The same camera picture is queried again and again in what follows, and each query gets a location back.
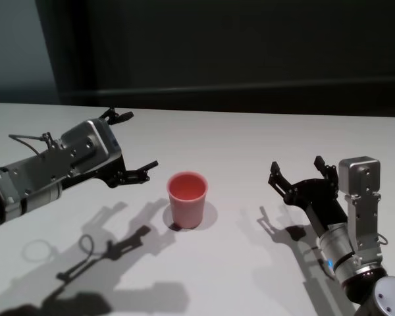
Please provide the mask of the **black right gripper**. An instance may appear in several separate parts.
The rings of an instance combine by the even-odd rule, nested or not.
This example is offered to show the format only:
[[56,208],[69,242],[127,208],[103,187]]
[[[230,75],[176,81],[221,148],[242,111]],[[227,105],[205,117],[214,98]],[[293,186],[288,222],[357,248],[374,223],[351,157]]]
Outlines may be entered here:
[[318,236],[322,236],[330,225],[347,222],[347,215],[337,201],[338,172],[335,165],[327,165],[318,155],[315,168],[323,179],[307,179],[295,184],[282,175],[276,161],[271,163],[268,184],[281,196],[284,203],[302,209]]

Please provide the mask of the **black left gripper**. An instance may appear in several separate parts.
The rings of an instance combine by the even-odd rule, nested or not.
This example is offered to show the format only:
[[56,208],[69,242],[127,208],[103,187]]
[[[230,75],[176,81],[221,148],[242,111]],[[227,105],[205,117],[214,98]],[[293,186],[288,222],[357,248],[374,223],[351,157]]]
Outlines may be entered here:
[[[101,116],[109,126],[124,123],[134,117],[132,111],[118,114],[114,107],[109,107]],[[97,179],[102,180],[109,188],[123,185],[143,184],[150,180],[148,172],[159,165],[158,161],[128,171],[124,163],[123,154],[97,170]]]

